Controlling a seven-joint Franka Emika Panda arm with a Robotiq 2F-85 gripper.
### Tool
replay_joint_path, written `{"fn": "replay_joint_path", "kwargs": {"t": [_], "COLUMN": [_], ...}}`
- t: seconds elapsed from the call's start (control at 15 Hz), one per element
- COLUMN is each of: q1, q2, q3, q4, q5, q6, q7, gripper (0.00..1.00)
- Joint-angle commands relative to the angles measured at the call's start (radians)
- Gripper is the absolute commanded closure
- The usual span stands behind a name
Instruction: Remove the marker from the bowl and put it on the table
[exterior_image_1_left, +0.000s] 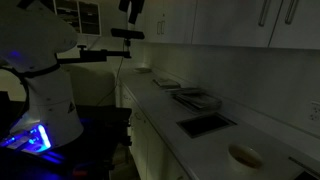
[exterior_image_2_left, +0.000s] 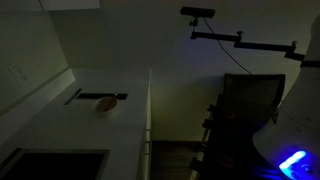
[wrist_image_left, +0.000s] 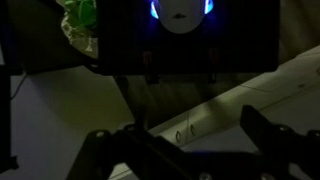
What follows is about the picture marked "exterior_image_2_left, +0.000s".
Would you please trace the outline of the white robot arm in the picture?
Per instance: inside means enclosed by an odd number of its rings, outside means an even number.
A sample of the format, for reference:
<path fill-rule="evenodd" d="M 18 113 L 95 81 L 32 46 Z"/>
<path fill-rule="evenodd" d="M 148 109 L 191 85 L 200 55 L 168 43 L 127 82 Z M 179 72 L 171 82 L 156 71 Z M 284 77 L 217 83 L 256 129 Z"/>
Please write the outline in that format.
<path fill-rule="evenodd" d="M 259 154 L 288 180 L 320 180 L 320 15 L 295 83 L 253 136 Z"/>

